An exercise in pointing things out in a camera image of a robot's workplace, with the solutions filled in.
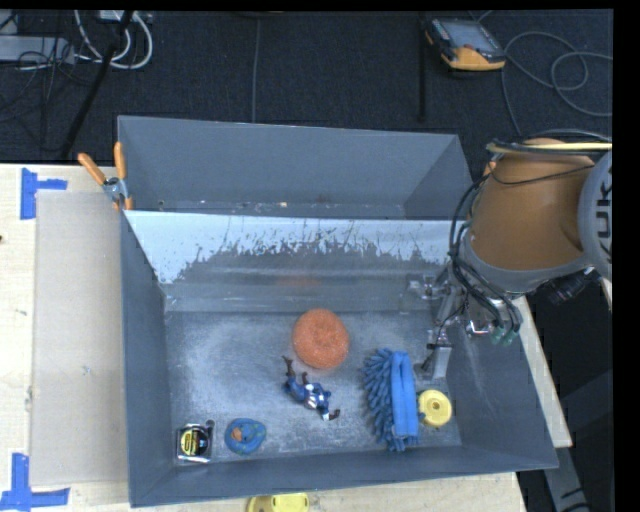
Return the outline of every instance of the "yellow roll of tape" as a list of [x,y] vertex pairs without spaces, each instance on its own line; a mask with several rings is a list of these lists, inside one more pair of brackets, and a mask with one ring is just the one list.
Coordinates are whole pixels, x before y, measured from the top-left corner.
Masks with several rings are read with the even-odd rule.
[[309,497],[304,492],[256,496],[249,500],[247,512],[307,512]]
[[441,427],[451,419],[451,402],[447,396],[437,389],[427,389],[420,393],[418,406],[423,423],[432,427]]

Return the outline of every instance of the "wooden table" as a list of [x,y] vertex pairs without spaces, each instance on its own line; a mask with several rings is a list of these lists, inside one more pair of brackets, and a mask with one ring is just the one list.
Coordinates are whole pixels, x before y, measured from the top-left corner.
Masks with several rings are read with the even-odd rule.
[[[34,264],[38,219],[19,218],[20,171],[25,166],[37,172],[39,179],[55,177],[67,180],[69,186],[65,194],[103,194],[80,166],[0,164],[0,453],[4,457],[0,459],[0,491],[10,488],[10,454],[20,452],[28,455],[30,447],[33,322],[37,303]],[[103,171],[107,176],[115,176],[113,168],[104,168]],[[571,446],[571,436],[526,300],[519,299],[517,305],[524,317],[521,337],[554,445],[556,448]],[[68,482],[65,486],[71,488],[69,504],[52,510],[130,510],[126,481]],[[34,487],[33,490],[60,487]],[[309,499],[310,510],[326,512],[526,510],[513,473],[310,492]],[[246,505],[245,499],[231,499],[159,506],[150,510],[240,512],[246,509]]]

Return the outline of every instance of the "electronic device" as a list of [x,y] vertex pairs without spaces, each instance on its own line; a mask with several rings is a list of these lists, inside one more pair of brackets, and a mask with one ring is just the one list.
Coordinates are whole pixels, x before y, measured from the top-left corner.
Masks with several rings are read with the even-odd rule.
[[426,23],[425,37],[455,71],[496,71],[507,60],[502,47],[477,21],[435,18]]

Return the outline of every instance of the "white wire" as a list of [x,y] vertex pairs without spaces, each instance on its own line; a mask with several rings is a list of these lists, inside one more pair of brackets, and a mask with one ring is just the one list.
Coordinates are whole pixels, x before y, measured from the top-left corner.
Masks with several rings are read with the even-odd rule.
[[[90,62],[94,62],[96,64],[100,64],[103,60],[103,56],[102,54],[91,44],[91,41],[89,40],[89,36],[87,35],[84,26],[82,25],[82,21],[80,20],[80,12],[77,9],[74,9],[73,11],[75,19],[76,19],[76,23],[78,24],[78,29],[80,30],[80,35],[82,35],[82,39],[84,41],[84,43],[86,44],[86,46],[91,50],[91,52],[96,56],[96,58],[94,59],[93,57],[89,57],[86,55],[80,55],[80,54],[76,54],[76,58],[78,59],[82,59],[82,60],[88,60]],[[120,15],[118,14],[117,11],[113,11],[113,13],[115,14],[116,18],[120,19]],[[140,15],[137,12],[133,13],[133,16],[131,17],[131,19],[138,23],[138,25],[140,25],[142,27],[142,30],[145,33],[145,37],[147,39],[147,53],[144,56],[144,58],[140,61],[137,62],[135,64],[120,64],[119,60],[121,60],[122,58],[124,58],[126,56],[126,54],[129,52],[129,50],[131,49],[131,35],[129,34],[129,30],[125,30],[125,36],[127,38],[127,44],[125,46],[125,49],[123,51],[121,51],[118,55],[115,55],[110,62],[110,65],[114,68],[117,69],[140,69],[141,67],[145,66],[150,60],[151,60],[151,56],[153,55],[153,38],[151,36],[151,31],[149,30],[149,27],[147,27],[147,24],[142,20],[142,18],[140,17]]]

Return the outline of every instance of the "blue tape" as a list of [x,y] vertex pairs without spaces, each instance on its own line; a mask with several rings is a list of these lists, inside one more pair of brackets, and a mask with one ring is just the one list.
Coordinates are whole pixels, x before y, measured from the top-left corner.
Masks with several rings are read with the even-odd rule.
[[11,490],[3,491],[0,510],[29,512],[32,507],[57,507],[69,501],[69,488],[59,491],[31,492],[29,457],[21,453],[11,456]]
[[36,217],[36,192],[40,189],[66,190],[66,180],[47,179],[38,181],[38,174],[22,168],[22,186],[20,188],[20,219]]

